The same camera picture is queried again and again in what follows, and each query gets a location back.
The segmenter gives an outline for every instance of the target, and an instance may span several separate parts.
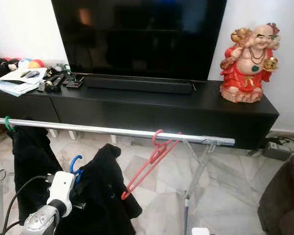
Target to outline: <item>figurine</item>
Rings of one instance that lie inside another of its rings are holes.
[[[263,95],[261,81],[269,82],[271,73],[277,69],[278,60],[272,50],[279,48],[279,29],[274,23],[256,27],[240,28],[231,34],[236,44],[225,52],[224,82],[220,86],[223,98],[234,103],[259,101]]]

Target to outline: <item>black television screen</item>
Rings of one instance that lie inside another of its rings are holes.
[[[226,0],[53,0],[72,72],[207,80]]]

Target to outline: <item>white tile floor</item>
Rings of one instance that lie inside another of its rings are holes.
[[[78,154],[83,159],[77,167],[93,158],[98,149],[111,142],[109,135],[79,133],[77,140],[62,131],[58,138],[50,138],[51,148],[65,170]],[[117,137],[122,154],[118,163],[127,184],[135,172],[150,157],[151,140]],[[0,169],[13,172],[12,141],[0,136]],[[202,145],[194,145],[198,154]],[[263,156],[247,157],[245,151],[217,147],[191,199],[189,227],[207,227],[218,235],[264,235],[257,216],[259,199],[267,184],[283,162]],[[138,235],[181,235],[183,231],[183,191],[194,174],[197,162],[183,144],[157,166],[150,177],[134,191],[143,213],[132,223]],[[7,207],[14,191],[13,176],[4,183]],[[13,206],[10,223],[17,221],[17,204]],[[21,227],[11,230],[17,235]]]

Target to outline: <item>metal rail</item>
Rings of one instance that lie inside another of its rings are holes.
[[[4,118],[0,118],[0,124],[5,124]],[[152,138],[155,134],[152,131],[138,131],[138,130],[127,130],[118,128],[107,128],[107,127],[97,127],[97,126],[83,126],[83,125],[73,125],[55,122],[44,122],[44,121],[31,121],[31,120],[21,120],[21,119],[9,119],[9,124],[16,126],[35,126],[44,127],[47,129],[57,129],[57,130],[70,130],[70,131],[83,131],[83,132],[93,132],[93,133],[103,133],[110,135],[120,135],[120,136],[133,136],[133,137],[144,137]],[[160,133],[157,138],[159,139],[172,139],[179,141],[189,141],[197,142],[202,144],[212,144],[215,145],[229,145],[235,144],[234,139],[211,137],[211,136],[192,136],[183,134],[170,134],[170,133]]]

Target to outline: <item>black jacket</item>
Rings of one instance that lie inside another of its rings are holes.
[[[60,220],[55,235],[133,235],[130,219],[139,216],[142,208],[131,194],[121,200],[126,190],[116,158],[118,147],[106,144],[95,157],[80,169],[84,170],[76,190],[87,203],[86,209],[73,208],[71,214]]]
[[[47,130],[37,127],[15,127],[8,133],[13,140],[15,188],[18,190],[36,175],[55,174],[62,170],[50,149]],[[56,235],[132,235],[135,234],[131,218],[142,209],[130,195],[121,200],[126,190],[121,169],[116,161],[121,150],[106,144],[87,165],[74,187],[76,200],[86,202],[85,210],[73,208],[71,214],[60,220]],[[18,196],[19,219],[25,220],[30,213],[46,204],[50,184],[36,180],[26,186]]]

